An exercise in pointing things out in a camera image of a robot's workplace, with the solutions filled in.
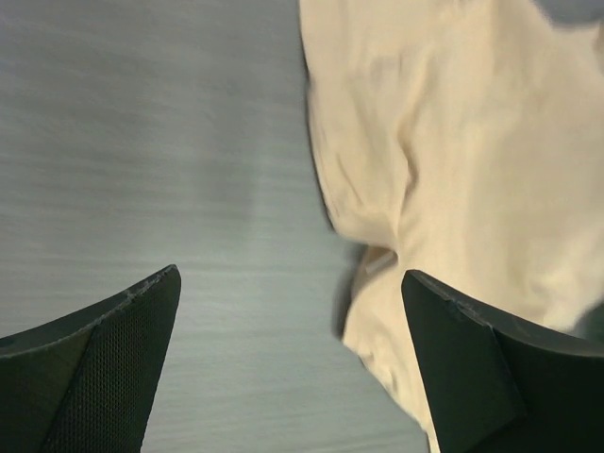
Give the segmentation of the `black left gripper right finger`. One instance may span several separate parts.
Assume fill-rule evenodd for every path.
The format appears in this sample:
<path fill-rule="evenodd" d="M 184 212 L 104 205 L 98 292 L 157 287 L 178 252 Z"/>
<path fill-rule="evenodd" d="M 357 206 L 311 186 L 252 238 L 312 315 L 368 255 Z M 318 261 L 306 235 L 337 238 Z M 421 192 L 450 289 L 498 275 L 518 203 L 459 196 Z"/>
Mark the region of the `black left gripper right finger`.
<path fill-rule="evenodd" d="M 418 270 L 401 292 L 443 452 L 600 452 L 603 345 L 541 327 Z"/>

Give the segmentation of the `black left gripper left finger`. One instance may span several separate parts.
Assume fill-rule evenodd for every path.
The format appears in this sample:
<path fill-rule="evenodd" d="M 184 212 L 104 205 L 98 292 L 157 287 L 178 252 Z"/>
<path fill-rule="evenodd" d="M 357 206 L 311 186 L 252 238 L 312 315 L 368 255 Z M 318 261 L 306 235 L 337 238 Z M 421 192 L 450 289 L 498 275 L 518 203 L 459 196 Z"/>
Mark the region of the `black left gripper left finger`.
<path fill-rule="evenodd" d="M 2 451 L 140 451 L 180 292 L 171 264 L 105 300 L 2 338 Z"/>

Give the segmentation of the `beige t shirt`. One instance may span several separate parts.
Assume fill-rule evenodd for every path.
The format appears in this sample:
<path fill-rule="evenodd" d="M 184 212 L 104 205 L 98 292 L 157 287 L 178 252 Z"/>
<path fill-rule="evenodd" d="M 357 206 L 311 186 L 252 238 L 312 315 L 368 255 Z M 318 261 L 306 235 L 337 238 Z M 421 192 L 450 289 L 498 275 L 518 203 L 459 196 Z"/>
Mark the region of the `beige t shirt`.
<path fill-rule="evenodd" d="M 603 23 L 534 1 L 303 1 L 327 214 L 366 247 L 343 343 L 438 452 L 410 269 L 567 330 L 603 298 Z"/>

